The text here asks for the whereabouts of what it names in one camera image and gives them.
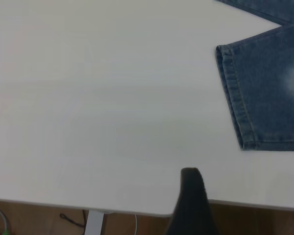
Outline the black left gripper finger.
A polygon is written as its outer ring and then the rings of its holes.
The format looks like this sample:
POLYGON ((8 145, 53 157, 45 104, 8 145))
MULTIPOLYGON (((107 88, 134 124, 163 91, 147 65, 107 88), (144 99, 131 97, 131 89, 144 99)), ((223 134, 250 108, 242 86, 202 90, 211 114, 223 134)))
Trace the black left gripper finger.
POLYGON ((218 235, 204 181, 197 168, 181 170, 180 194, 167 227, 168 235, 218 235))

